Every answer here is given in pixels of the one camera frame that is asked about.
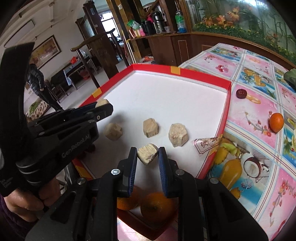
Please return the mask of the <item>person's left hand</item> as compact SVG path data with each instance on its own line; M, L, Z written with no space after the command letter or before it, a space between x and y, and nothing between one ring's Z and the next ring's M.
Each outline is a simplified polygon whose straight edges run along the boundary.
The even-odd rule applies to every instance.
M44 207L52 206L60 196L60 184L54 178L40 190L39 198L16 189L9 196L5 197L4 201L9 211L27 222L34 222L40 216L39 212Z

